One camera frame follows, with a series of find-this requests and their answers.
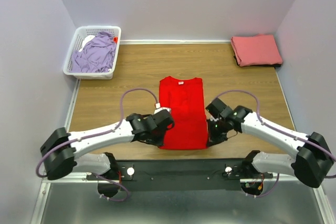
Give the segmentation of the red t shirt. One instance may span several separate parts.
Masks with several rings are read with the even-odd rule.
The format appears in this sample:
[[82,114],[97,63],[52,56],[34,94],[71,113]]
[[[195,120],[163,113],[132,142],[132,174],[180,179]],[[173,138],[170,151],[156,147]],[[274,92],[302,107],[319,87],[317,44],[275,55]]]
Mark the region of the red t shirt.
[[164,150],[203,150],[208,132],[204,107],[203,80],[179,80],[168,76],[160,81],[161,106],[171,108],[174,127],[164,137]]

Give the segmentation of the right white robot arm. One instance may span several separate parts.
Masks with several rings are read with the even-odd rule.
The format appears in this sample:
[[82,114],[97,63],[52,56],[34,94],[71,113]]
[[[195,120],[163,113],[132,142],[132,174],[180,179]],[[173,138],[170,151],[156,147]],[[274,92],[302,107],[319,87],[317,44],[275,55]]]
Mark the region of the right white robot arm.
[[210,104],[206,111],[215,119],[214,128],[219,134],[234,130],[264,140],[284,151],[269,154],[251,151],[232,174],[254,178],[258,174],[278,173],[296,177],[304,185],[318,188],[334,164],[329,156],[324,137],[319,133],[305,135],[272,123],[244,106]]

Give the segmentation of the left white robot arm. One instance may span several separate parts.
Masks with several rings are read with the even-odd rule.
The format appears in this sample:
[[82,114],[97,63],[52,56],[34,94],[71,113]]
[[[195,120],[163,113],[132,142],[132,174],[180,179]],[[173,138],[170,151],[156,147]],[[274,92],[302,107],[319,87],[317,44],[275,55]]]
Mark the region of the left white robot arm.
[[68,133],[64,127],[54,130],[41,146],[41,162],[50,180],[70,174],[75,160],[100,148],[134,141],[162,146],[166,131],[174,127],[169,108],[154,114],[131,114],[126,119],[108,126],[88,131]]

